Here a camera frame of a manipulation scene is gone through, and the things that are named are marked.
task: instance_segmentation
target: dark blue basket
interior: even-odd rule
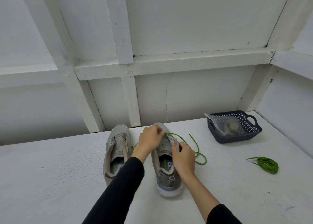
[[[262,128],[260,127],[260,125],[256,121],[256,118],[252,115],[246,114],[244,111],[241,111],[241,110],[224,112],[224,113],[212,113],[212,115],[236,117],[238,119],[238,121],[240,122],[241,126],[243,127],[243,129],[245,130],[245,133],[243,133],[243,134],[225,137],[225,136],[220,135],[216,131],[216,128],[215,128],[212,120],[208,118],[209,130],[211,131],[215,140],[221,144],[229,143],[229,142],[239,142],[239,141],[249,140],[249,139],[255,137],[256,135],[258,135],[262,131]],[[250,121],[248,120],[248,117],[253,118],[253,120],[255,121],[255,125],[250,123]]]

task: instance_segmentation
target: black sleeve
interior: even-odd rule
[[[142,162],[131,157],[93,206],[85,223],[124,223],[145,170]]]
[[[207,224],[215,223],[242,224],[224,204],[215,206],[208,215]]]

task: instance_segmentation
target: wooden beam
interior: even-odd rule
[[[68,89],[73,103],[90,132],[104,131],[103,121],[88,82],[80,82],[73,70],[75,57],[72,40],[56,0],[24,0],[47,49]]]
[[[63,82],[55,64],[0,67],[0,88]]]
[[[247,88],[239,101],[237,110],[256,110],[277,72],[278,67],[276,66],[270,64],[257,65],[250,78]]]
[[[133,63],[131,32],[129,29],[126,0],[105,0],[119,64]]]
[[[271,64],[313,79],[313,56],[294,51],[276,52]]]
[[[313,0],[287,0],[268,41],[275,51],[290,50],[313,10]]]
[[[139,76],[178,71],[268,64],[274,51],[268,48],[223,50],[135,57],[133,64],[84,62],[74,68],[79,80]]]
[[[125,99],[128,104],[128,113],[131,127],[140,127],[141,123],[135,76],[122,76],[122,84]]]

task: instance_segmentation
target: gray sneaker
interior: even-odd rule
[[[170,132],[163,123],[159,125],[163,132]],[[173,166],[171,146],[175,144],[179,151],[178,141],[172,136],[164,136],[159,147],[151,152],[153,167],[157,176],[158,192],[163,197],[175,197],[182,193],[184,188],[182,179]]]
[[[124,124],[113,127],[106,142],[103,176],[108,186],[131,156],[131,133]]]

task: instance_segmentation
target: green shoelace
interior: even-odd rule
[[[270,158],[261,156],[261,157],[248,158],[247,160],[250,160],[250,159],[257,159],[258,163],[256,164],[253,162],[253,164],[260,166],[263,170],[265,170],[268,173],[275,175],[278,172],[278,168],[279,168],[278,163]]]
[[[175,133],[172,133],[172,132],[165,132],[165,133],[164,133],[164,136],[166,136],[166,134],[168,134],[168,135],[170,135],[170,134],[176,135],[176,136],[178,136],[180,139],[182,139],[184,143],[186,143],[186,144],[188,145],[188,143],[187,143],[180,135],[175,134]],[[200,163],[200,162],[197,162],[197,161],[196,161],[196,163],[199,164],[199,165],[205,165],[205,164],[207,163],[207,158],[205,157],[205,155],[203,155],[202,153],[200,153],[198,143],[195,141],[195,139],[194,139],[190,134],[189,134],[189,136],[190,136],[191,139],[194,141],[194,143],[196,144],[197,149],[198,149],[198,151],[196,151],[195,158],[197,158],[197,157],[200,155],[200,156],[202,156],[202,157],[205,159],[205,162],[204,162],[204,163]],[[132,148],[132,150],[131,150],[132,152],[134,151],[134,148],[135,148],[137,145],[138,145],[138,143]]]

